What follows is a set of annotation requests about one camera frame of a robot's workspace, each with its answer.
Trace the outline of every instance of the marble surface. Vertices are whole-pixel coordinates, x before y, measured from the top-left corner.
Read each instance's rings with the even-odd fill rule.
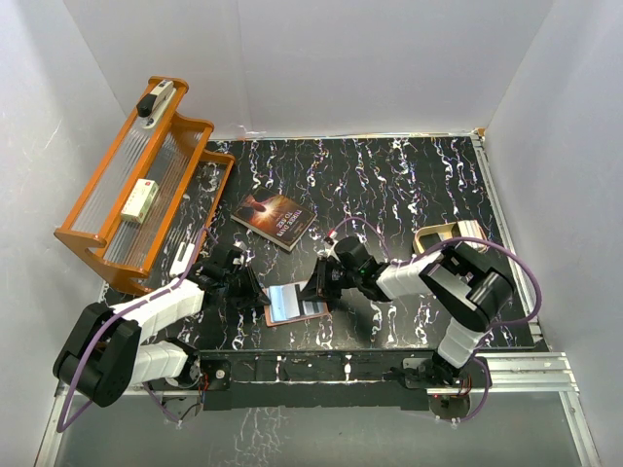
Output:
[[[411,257],[416,229],[456,220],[476,219],[489,239],[501,243],[468,137],[225,141],[211,142],[208,149],[237,159],[213,233],[247,245],[250,264],[263,286],[307,280],[316,253],[323,248],[322,238],[350,215],[376,226],[391,258],[400,260]],[[191,238],[191,232],[204,222],[203,210],[193,206],[205,201],[200,201],[202,194],[209,198],[217,175],[217,167],[198,169],[177,224],[182,236]],[[291,253],[230,220],[230,212],[258,186],[293,198],[317,214]],[[379,239],[361,223],[348,222],[340,234],[358,235],[377,259],[383,258]],[[163,265],[175,254],[173,243],[159,259]],[[503,257],[496,252],[486,254],[510,274]],[[200,350],[221,351],[435,348],[450,321],[449,313],[431,294],[376,304],[356,290],[345,291],[331,309],[328,317],[268,328],[263,312],[238,313],[224,304],[210,305],[169,326],[159,338],[177,337]],[[501,314],[504,320],[523,315],[517,295]],[[533,341],[529,327],[518,326],[496,331],[487,345],[530,348]]]

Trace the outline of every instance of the small white box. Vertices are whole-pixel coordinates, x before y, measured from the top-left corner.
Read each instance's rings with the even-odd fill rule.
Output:
[[[139,178],[129,194],[126,205],[121,210],[121,218],[124,221],[142,224],[147,218],[147,213],[157,193],[158,184],[156,182]]]

